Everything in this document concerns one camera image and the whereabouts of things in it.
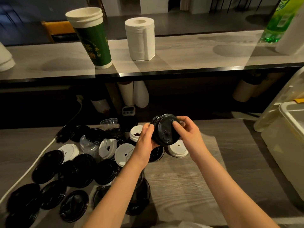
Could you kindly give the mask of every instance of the paper towel roll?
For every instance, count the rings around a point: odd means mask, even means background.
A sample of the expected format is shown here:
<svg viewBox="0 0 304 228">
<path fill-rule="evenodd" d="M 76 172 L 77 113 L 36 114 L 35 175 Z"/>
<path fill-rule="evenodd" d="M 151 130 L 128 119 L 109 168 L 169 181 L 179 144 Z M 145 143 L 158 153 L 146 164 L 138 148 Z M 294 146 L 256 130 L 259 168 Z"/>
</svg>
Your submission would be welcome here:
<svg viewBox="0 0 304 228">
<path fill-rule="evenodd" d="M 8 70 L 15 65 L 12 54 L 0 42 L 0 72 Z"/>
<path fill-rule="evenodd" d="M 151 60 L 155 56 L 154 20 L 131 18 L 125 21 L 131 59 Z"/>
<path fill-rule="evenodd" d="M 126 105 L 134 105 L 133 101 L 133 81 L 117 82 L 121 96 Z"/>
<path fill-rule="evenodd" d="M 149 92 L 143 81 L 134 82 L 134 103 L 140 108 L 145 108 L 149 103 Z"/>
<path fill-rule="evenodd" d="M 304 4 L 292 19 L 288 29 L 276 46 L 276 51 L 286 55 L 298 53 L 304 46 Z"/>
</svg>

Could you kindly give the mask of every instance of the green plastic bottle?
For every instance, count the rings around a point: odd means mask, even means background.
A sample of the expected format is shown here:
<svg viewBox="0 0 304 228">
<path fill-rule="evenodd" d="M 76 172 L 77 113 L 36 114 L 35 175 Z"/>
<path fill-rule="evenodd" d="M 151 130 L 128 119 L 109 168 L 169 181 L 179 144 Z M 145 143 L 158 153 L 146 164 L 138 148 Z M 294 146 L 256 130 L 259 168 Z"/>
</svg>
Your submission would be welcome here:
<svg viewBox="0 0 304 228">
<path fill-rule="evenodd" d="M 261 40 L 278 42 L 303 2 L 304 0 L 281 0 L 264 30 Z"/>
</svg>

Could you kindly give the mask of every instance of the green paper cup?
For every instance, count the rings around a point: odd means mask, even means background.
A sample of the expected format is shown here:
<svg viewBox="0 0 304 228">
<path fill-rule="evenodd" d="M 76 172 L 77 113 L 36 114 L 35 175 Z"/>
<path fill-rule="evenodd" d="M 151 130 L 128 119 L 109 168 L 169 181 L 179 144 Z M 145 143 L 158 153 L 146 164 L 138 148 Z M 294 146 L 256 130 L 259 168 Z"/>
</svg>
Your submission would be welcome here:
<svg viewBox="0 0 304 228">
<path fill-rule="evenodd" d="M 112 58 L 105 34 L 102 11 L 97 7 L 80 8 L 65 14 L 74 27 L 83 47 L 97 69 L 112 65 Z"/>
</svg>

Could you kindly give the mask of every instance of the yellow chair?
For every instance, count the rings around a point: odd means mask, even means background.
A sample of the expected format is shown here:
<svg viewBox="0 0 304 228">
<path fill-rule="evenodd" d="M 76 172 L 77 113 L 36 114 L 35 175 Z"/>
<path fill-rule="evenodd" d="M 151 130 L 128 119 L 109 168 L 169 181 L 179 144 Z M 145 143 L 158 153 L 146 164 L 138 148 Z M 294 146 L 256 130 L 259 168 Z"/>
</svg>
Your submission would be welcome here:
<svg viewBox="0 0 304 228">
<path fill-rule="evenodd" d="M 52 43 L 79 40 L 73 26 L 68 21 L 65 22 L 42 21 L 41 24 L 47 30 L 48 36 Z"/>
</svg>

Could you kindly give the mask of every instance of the countertop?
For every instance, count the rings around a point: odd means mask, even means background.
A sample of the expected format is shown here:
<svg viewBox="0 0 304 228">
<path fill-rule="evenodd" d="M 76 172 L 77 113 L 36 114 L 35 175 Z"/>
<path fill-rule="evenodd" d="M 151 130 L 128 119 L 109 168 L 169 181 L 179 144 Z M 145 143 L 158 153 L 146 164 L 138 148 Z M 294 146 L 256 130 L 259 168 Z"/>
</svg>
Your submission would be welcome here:
<svg viewBox="0 0 304 228">
<path fill-rule="evenodd" d="M 304 203 L 276 165 L 260 133 L 253 130 L 253 121 L 217 119 L 195 123 L 212 155 L 275 222 L 290 228 L 304 225 Z M 59 129 L 0 130 L 0 134 L 6 134 L 0 137 L 4 144 L 0 149 L 1 196 L 34 162 Z M 62 144 L 53 143 L 46 152 L 60 146 Z M 189 155 L 174 158 L 165 153 L 159 161 L 147 165 L 144 176 L 151 188 L 150 204 L 138 216 L 125 215 L 122 227 L 150 227 L 175 220 L 227 227 L 214 197 Z M 31 182 L 30 171 L 15 189 Z M 90 199 L 97 186 L 93 181 L 83 188 Z M 67 194 L 74 190 L 68 188 Z M 4 227 L 7 216 L 6 200 L 0 204 L 0 227 Z M 41 209 L 32 227 L 82 227 L 92 212 L 89 203 L 82 218 L 74 223 L 65 223 L 59 217 L 59 207 L 48 211 Z"/>
<path fill-rule="evenodd" d="M 109 40 L 113 65 L 96 70 L 80 42 L 11 46 L 15 67 L 0 73 L 0 83 L 54 78 L 116 78 L 172 75 L 268 67 L 300 67 L 304 52 L 286 56 L 274 44 L 259 42 L 263 31 L 179 35 L 155 38 L 155 57 L 133 61 L 126 39 Z"/>
</svg>

